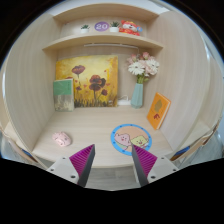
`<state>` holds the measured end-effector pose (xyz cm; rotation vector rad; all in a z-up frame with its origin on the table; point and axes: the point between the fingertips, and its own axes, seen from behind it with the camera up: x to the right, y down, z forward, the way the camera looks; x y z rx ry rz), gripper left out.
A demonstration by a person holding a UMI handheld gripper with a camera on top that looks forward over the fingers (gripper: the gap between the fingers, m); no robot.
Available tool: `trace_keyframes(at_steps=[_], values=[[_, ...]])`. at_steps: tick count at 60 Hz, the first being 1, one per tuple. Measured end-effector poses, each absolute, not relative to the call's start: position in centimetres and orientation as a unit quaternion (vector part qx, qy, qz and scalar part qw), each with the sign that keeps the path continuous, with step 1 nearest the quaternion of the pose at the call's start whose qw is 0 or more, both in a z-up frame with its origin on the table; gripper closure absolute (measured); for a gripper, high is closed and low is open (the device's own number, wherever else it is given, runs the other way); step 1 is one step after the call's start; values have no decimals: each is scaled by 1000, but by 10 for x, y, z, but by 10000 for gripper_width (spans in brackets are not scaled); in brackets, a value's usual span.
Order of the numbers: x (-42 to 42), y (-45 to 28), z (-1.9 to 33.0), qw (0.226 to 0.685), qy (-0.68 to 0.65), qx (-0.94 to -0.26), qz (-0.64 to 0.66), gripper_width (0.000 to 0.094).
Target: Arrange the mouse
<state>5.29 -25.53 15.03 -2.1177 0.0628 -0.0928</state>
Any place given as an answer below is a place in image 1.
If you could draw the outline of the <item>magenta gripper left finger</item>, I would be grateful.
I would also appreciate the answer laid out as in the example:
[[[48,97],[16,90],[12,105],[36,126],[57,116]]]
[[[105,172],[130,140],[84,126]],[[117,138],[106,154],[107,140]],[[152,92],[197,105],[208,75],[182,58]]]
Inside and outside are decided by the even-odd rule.
[[[95,145],[92,144],[70,157],[62,157],[47,171],[76,185],[85,187],[95,157]]]

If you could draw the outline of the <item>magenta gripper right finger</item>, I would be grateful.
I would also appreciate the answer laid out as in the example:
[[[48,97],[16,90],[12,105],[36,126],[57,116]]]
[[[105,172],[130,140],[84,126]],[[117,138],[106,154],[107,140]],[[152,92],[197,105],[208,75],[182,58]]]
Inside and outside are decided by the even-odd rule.
[[[178,170],[166,157],[157,157],[136,145],[132,146],[132,158],[141,187]]]

